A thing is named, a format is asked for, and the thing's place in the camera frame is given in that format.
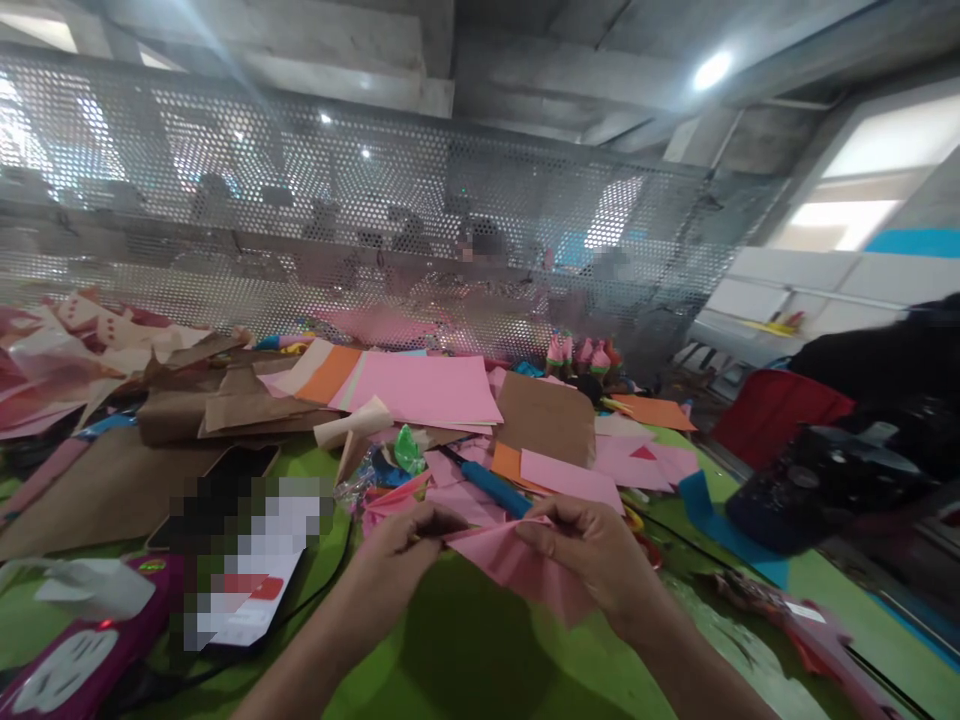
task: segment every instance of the light fixture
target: light fixture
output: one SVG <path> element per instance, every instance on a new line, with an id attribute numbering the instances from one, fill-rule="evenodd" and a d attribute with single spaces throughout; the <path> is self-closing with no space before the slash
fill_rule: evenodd
<path id="1" fill-rule="evenodd" d="M 707 60 L 693 77 L 695 90 L 706 90 L 726 77 L 733 64 L 733 56 L 728 52 L 719 52 Z"/>

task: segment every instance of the concrete ceiling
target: concrete ceiling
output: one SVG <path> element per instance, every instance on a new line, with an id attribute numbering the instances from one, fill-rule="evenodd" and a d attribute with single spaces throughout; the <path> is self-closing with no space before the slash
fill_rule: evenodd
<path id="1" fill-rule="evenodd" d="M 61 18 L 81 53 L 146 51 L 189 72 L 683 161 L 720 141 L 734 155 L 802 145 L 820 116 L 764 103 L 832 97 L 960 45 L 955 0 L 0 0 L 0 12 Z M 0 39 L 21 38 L 0 25 Z M 694 91 L 721 50 L 730 76 Z"/>

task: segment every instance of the green table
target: green table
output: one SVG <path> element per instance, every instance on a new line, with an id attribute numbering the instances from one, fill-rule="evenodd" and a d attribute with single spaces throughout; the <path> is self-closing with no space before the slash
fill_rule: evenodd
<path id="1" fill-rule="evenodd" d="M 689 447 L 672 431 L 660 442 Z M 736 487 L 701 455 L 714 501 Z M 288 446 L 278 476 L 332 476 L 336 461 L 304 440 Z M 655 501 L 650 514 L 704 549 L 739 565 L 687 521 L 679 499 Z M 284 616 L 326 583 L 344 543 L 359 542 L 359 527 L 341 512 L 321 544 L 307 551 L 281 608 Z M 700 630 L 787 720 L 856 718 L 832 683 L 807 675 L 793 646 L 759 618 L 730 608 L 692 584 L 690 573 L 717 569 L 709 559 L 650 524 L 665 547 L 663 580 Z M 87 549 L 72 556 L 117 556 L 128 543 Z M 66 626 L 66 619 L 32 601 L 39 574 L 22 573 L 0 596 L 0 667 L 29 662 Z M 816 553 L 791 561 L 789 591 L 833 610 L 857 638 L 855 647 L 937 720 L 960 717 L 955 673 Z M 143 718 L 228 717 L 244 694 L 308 617 L 305 611 L 271 640 L 264 652 L 198 688 L 135 714 Z M 150 662 L 157 668 L 176 659 L 165 640 Z M 210 667 L 195 662 L 191 673 Z M 916 717 L 900 707 L 905 718 Z M 447 553 L 427 574 L 394 632 L 341 685 L 327 718 L 672 718 L 666 700 L 636 656 L 596 614 L 567 632 L 550 613 L 503 590 L 469 562 Z"/>

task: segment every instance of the perforated metal screen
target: perforated metal screen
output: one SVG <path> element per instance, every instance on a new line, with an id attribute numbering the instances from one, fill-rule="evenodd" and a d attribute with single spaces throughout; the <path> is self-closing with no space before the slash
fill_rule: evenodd
<path id="1" fill-rule="evenodd" d="M 0 46 L 0 300 L 98 285 L 181 322 L 652 376 L 779 183 Z"/>

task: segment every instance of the red chair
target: red chair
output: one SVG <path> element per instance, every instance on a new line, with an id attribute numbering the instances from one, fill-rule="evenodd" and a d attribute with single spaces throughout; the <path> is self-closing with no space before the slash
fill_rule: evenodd
<path id="1" fill-rule="evenodd" d="M 829 425 L 853 411 L 836 390 L 786 370 L 757 370 L 713 429 L 713 439 L 759 470 L 775 460 L 799 423 Z"/>

